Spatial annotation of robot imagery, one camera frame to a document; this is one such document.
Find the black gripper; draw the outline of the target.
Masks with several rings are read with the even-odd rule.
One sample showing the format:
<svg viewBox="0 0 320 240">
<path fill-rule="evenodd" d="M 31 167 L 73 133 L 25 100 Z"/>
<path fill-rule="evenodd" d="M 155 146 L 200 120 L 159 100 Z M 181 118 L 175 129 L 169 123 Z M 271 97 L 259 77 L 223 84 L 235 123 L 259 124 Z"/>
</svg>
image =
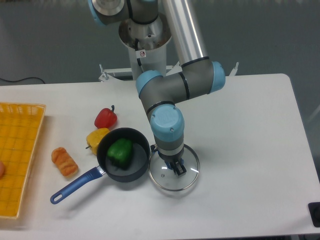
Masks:
<svg viewBox="0 0 320 240">
<path fill-rule="evenodd" d="M 169 152 L 167 151 L 161 152 L 158 149 L 158 146 L 156 144 L 151 145 L 150 149 L 152 153 L 158 153 L 159 157 L 162 160 L 164 160 L 167 167 L 173 168 L 177 176 L 183 176 L 187 173 L 187 170 L 184 166 L 184 160 L 183 160 L 183 154 L 184 154 L 183 145 L 181 145 L 179 148 L 175 150 L 170 150 Z"/>
</svg>

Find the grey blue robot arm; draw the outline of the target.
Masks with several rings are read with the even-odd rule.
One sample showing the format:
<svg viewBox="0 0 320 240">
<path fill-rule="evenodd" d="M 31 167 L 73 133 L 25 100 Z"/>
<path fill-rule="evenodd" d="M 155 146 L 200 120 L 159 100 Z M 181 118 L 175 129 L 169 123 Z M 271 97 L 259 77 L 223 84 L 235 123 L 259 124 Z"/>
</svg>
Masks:
<svg viewBox="0 0 320 240">
<path fill-rule="evenodd" d="M 226 75 L 211 61 L 190 0 L 91 0 L 95 20 L 119 23 L 136 90 L 159 156 L 177 175 L 186 172 L 185 121 L 177 103 L 222 89 Z"/>
</svg>

